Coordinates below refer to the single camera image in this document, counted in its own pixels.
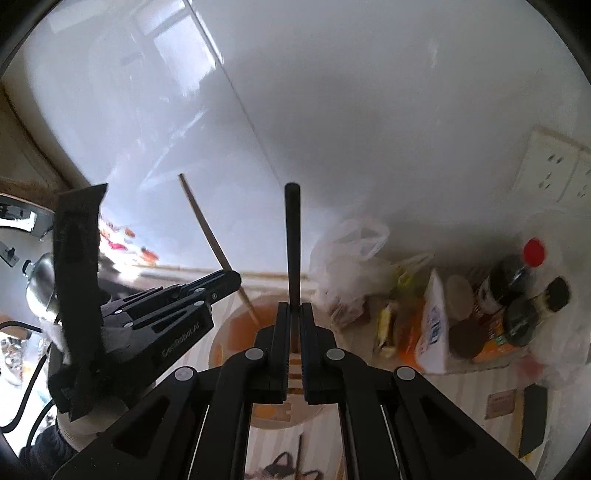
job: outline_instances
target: black cable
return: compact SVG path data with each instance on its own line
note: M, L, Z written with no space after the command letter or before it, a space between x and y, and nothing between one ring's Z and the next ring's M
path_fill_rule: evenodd
M43 333L39 327L35 327L33 325L29 325L28 323L17 322L16 320L11 320L10 322L2 322L0 323L0 330L4 330L6 327L21 327L32 332Z
M29 432L29 437L27 438L27 446L25 448L30 447L31 444L33 443L33 437L35 436L35 433L37 432L39 425L41 425L41 422L45 418L45 415L47 415L47 413L50 411L50 409L52 408L53 405L54 405L54 402L53 402L53 398L52 398L49 402L47 402L47 405L45 405L43 407L43 410L41 410L41 413L35 419L35 423L33 423L33 426L31 427L31 431Z
M12 421L8 425L6 425L5 427L0 427L0 431L2 433L10 433L15 428L17 428L18 423L21 421L22 414L25 411L25 407L27 406L27 402L29 401L29 397L31 396L31 392L33 391L33 385L35 384L35 381L37 380L39 373L41 373L41 369L43 368L43 365L45 364L45 360L47 360L46 353L39 359L39 362L37 363L37 367L36 367L35 371L33 372L33 376L31 377L29 384L27 385L27 389L25 390L25 394L22 396L21 404L18 406L17 415L12 419Z

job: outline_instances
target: red bottle cap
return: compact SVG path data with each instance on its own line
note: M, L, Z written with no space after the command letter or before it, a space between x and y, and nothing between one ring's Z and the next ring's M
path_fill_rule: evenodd
M539 267L546 258L544 244L539 238L532 238L523 247L523 260L531 268Z

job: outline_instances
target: soy sauce bottle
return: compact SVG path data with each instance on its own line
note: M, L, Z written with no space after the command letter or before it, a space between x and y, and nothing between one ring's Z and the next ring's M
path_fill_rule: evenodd
M523 295L530 278L530 269L545 259L544 245L537 238L529 240L522 255L509 255L497 263L475 295L473 317L483 322Z
M570 289L562 277L556 277L533 299L524 296L515 299L506 309L492 316L488 326L488 340L472 361L488 362L526 346L531 342L540 323L565 307L569 301Z

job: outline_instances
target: black bottle cap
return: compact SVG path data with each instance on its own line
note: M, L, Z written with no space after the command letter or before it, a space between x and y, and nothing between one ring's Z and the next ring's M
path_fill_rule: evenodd
M526 346L534 337L540 314L534 303L526 297L519 297L509 305L503 315L505 339L514 346Z
M570 289L566 280L562 277L556 277L548 287L546 287L546 305L551 312L557 312L567 305L570 301Z

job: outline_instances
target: electrical outlet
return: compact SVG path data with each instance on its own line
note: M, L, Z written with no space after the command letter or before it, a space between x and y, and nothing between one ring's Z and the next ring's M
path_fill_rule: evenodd
M591 210L591 155L587 152L580 152L573 175L558 203L569 208Z
M578 147L534 130L514 189L558 200L569 182L578 155Z

